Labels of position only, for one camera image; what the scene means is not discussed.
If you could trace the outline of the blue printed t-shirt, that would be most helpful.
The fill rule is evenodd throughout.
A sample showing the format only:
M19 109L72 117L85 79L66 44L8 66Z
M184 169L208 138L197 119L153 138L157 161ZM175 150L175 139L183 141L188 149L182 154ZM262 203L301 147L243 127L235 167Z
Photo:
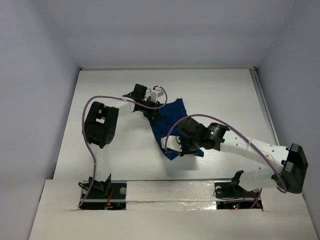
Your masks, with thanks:
M159 121L152 119L148 119L148 121L160 150L170 161L172 161L179 156L179 153L174 151L166 152L162 148L161 138L167 136L167 133L174 123L187 116L187 110L183 99L177 98L175 101L167 103L163 108L159 109L158 112L160 115Z

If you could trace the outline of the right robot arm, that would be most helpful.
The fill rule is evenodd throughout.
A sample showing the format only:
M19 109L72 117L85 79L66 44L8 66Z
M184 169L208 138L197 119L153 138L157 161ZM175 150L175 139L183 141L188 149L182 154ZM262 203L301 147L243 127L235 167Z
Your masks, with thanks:
M293 143L290 147L272 145L240 136L229 126L216 122L204 126L193 118L183 120L177 129L186 136L186 148L190 151L200 148L216 150L265 166L252 171L237 171L230 183L235 196L260 188L279 188L292 194L300 194L303 190L309 164L299 144Z

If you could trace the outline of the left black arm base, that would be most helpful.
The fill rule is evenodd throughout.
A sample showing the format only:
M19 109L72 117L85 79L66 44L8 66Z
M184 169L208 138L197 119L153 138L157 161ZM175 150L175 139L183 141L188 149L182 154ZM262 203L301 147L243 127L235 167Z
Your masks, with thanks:
M82 189L80 197L81 210L125 210L126 209L126 194L127 182L126 181L112 181L110 183L110 190L107 193L98 189L91 188L88 196L83 201L87 193L88 183L85 183L85 189Z

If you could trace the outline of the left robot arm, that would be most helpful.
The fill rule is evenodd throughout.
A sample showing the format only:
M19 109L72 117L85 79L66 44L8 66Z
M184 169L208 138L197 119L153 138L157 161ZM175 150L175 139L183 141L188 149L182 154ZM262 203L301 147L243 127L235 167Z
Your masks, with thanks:
M94 192L104 198L111 191L111 170L109 167L108 145L116 134L118 119L126 114L142 112L144 117L159 121L159 109L165 103L159 98L168 95L160 86L148 91L144 85L136 84L132 92L121 97L93 96L85 104L81 124L84 142L93 158L93 174L88 183L80 186L86 192Z

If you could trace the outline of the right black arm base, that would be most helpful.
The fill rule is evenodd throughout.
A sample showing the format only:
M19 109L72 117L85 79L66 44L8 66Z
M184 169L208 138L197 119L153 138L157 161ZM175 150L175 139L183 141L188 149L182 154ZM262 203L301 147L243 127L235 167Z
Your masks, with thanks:
M218 210L263 209L259 190L246 191L231 182L215 182L213 196Z

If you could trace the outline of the silver foil covered panel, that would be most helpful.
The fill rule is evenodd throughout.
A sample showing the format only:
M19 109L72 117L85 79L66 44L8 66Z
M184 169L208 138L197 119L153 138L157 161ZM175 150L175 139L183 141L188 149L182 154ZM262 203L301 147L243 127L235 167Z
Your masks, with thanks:
M216 210L213 181L129 181L126 209L129 211Z

